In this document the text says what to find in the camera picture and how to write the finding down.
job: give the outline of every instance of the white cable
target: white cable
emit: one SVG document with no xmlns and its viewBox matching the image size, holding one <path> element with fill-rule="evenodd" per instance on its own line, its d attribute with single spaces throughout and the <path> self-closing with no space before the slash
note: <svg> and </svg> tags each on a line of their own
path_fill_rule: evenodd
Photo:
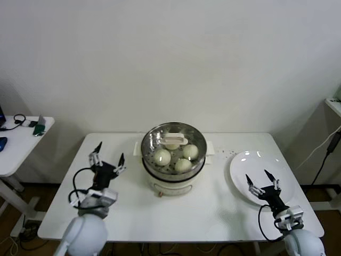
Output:
<svg viewBox="0 0 341 256">
<path fill-rule="evenodd" d="M 16 254 L 18 253 L 18 251 L 19 251 L 19 247 L 18 247 L 18 244 L 14 241 L 14 239 L 12 238 L 12 237 L 10 237 L 10 236 L 8 236 L 8 237 L 6 237 L 5 239 L 3 239 L 1 242 L 0 242 L 0 244 L 3 244 L 7 239 L 10 239 L 10 240 L 12 240 L 12 242 L 13 242 L 13 244 L 12 244 L 12 246 L 11 246 L 11 249 L 10 249 L 10 254 L 11 254 L 11 256 L 16 256 Z"/>
<path fill-rule="evenodd" d="M 208 251 L 204 251 L 203 249 L 201 249 L 199 246 L 196 245 L 196 248 L 202 252 L 202 253 L 210 253 L 211 251 L 214 250 L 214 248 L 217 246 L 217 244 L 214 244 L 213 247 L 211 249 L 209 249 Z"/>
<path fill-rule="evenodd" d="M 163 252 L 163 254 L 167 254 L 169 252 L 171 252 L 175 247 L 176 247 L 177 244 L 173 244 L 173 246 L 166 252 Z"/>
<path fill-rule="evenodd" d="M 311 153 L 310 153 L 310 155 L 308 155 L 308 157 L 295 169 L 295 171 L 297 171 L 299 168 L 301 168 L 301 166 L 303 165 L 303 164 L 305 164 L 308 160 L 309 160 L 309 158 L 315 153 L 315 151 L 316 150 L 318 150 L 320 147 L 322 147 L 329 139 L 330 139 L 330 137 L 331 136 L 333 136 L 335 133 L 337 133 L 338 132 L 338 130 L 340 130 L 341 129 L 341 125 L 332 133 L 332 134 L 330 134 L 327 138 L 326 138 L 326 140 L 324 141 L 324 142 L 322 142 L 322 144 L 321 145 L 319 145 L 318 147 L 316 147 Z"/>
<path fill-rule="evenodd" d="M 140 254 L 140 256 L 142 256 L 143 250 L 144 250 L 144 244 L 142 244 L 142 246 L 141 246 L 141 254 Z"/>
</svg>

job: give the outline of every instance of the laptop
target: laptop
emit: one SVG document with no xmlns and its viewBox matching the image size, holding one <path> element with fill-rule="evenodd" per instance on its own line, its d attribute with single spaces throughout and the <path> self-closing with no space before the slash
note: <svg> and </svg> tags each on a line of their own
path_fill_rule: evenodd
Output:
<svg viewBox="0 0 341 256">
<path fill-rule="evenodd" d="M 0 106 L 0 127 L 6 122 L 6 118 L 4 113 L 2 112 L 1 106 Z"/>
</svg>

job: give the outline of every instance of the white table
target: white table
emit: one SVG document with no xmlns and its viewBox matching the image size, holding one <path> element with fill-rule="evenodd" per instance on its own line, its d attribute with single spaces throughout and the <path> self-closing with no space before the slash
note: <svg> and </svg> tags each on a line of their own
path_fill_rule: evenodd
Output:
<svg viewBox="0 0 341 256">
<path fill-rule="evenodd" d="M 7 121 L 3 126 L 6 126 L 7 128 L 16 126 L 13 116 L 6 116 L 6 120 Z M 28 116 L 27 120 L 37 121 L 38 117 Z M 47 132 L 54 124 L 54 119 L 52 117 L 45 117 L 45 120 L 45 132 Z M 10 183 L 17 191 L 23 191 L 23 186 L 20 185 L 12 175 L 43 138 L 43 136 L 33 136 L 33 130 L 34 128 L 19 126 L 11 131 L 0 132 L 0 137 L 7 137 L 8 139 L 4 150 L 0 152 L 0 178 Z M 45 213 L 34 210 L 35 205 L 39 201 L 38 197 L 33 197 L 30 203 L 27 204 L 15 192 L 7 187 L 1 179 L 0 196 L 4 198 L 6 202 L 0 208 L 0 215 L 8 204 L 13 205 L 23 213 L 11 232 L 11 236 L 16 237 L 22 227 L 24 215 L 26 216 L 26 220 L 42 220 Z"/>
<path fill-rule="evenodd" d="M 114 242 L 241 242 L 263 241 L 258 223 L 259 206 L 243 198 L 229 178 L 231 150 L 261 150 L 272 152 L 279 160 L 282 153 L 267 133 L 206 133 L 206 140 L 215 148 L 212 164 L 205 165 L 193 189 L 179 197 L 159 198 L 145 179 L 146 171 L 141 159 L 133 156 L 134 144 L 143 134 L 89 134 L 83 141 L 70 166 L 46 216 L 38 235 L 46 239 L 61 239 L 72 220 L 77 216 L 67 200 L 72 191 L 72 177 L 82 167 L 88 166 L 88 154 L 103 141 L 100 155 L 106 162 L 117 164 L 121 152 L 125 153 L 127 170 L 110 184 L 119 192 L 118 201 L 105 218 L 108 241 Z M 321 237 L 321 223 L 301 190 L 292 172 L 295 196 L 289 206 L 299 205 L 304 211 L 305 229 Z M 77 176 L 77 188 L 88 188 L 93 173 L 84 171 Z M 262 227 L 269 238 L 280 234 L 273 226 L 269 211 L 262 213 Z"/>
</svg>

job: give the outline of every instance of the white side table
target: white side table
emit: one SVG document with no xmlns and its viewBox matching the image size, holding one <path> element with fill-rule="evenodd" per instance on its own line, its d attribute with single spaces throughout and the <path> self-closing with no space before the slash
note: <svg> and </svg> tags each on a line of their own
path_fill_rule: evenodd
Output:
<svg viewBox="0 0 341 256">
<path fill-rule="evenodd" d="M 7 122 L 4 124 L 7 128 L 15 126 L 13 116 L 6 116 Z M 37 116 L 28 116 L 27 120 L 37 121 Z M 53 117 L 45 117 L 45 132 L 54 124 Z M 8 204 L 13 205 L 21 213 L 21 217 L 14 226 L 11 236 L 17 237 L 23 223 L 24 215 L 26 220 L 43 220 L 45 212 L 37 212 L 34 207 L 39 201 L 39 197 L 33 197 L 29 204 L 22 200 L 2 181 L 10 183 L 15 190 L 23 191 L 23 186 L 13 177 L 22 162 L 32 152 L 35 146 L 40 142 L 43 136 L 33 136 L 34 128 L 19 126 L 11 131 L 0 132 L 0 137 L 7 137 L 8 142 L 2 152 L 0 152 L 0 196 L 6 202 L 0 208 L 0 214 L 5 210 Z"/>
</svg>

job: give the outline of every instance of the white wall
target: white wall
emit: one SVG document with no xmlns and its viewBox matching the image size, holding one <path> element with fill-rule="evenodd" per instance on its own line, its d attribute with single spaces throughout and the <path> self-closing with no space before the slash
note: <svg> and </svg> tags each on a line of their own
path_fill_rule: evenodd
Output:
<svg viewBox="0 0 341 256">
<path fill-rule="evenodd" d="M 2 0 L 1 104 L 56 119 L 20 177 L 60 182 L 87 133 L 166 121 L 271 132 L 297 163 L 300 132 L 341 82 L 340 8 L 337 0 Z M 323 123 L 310 128 L 320 137 L 300 157 L 327 135 Z"/>
</svg>

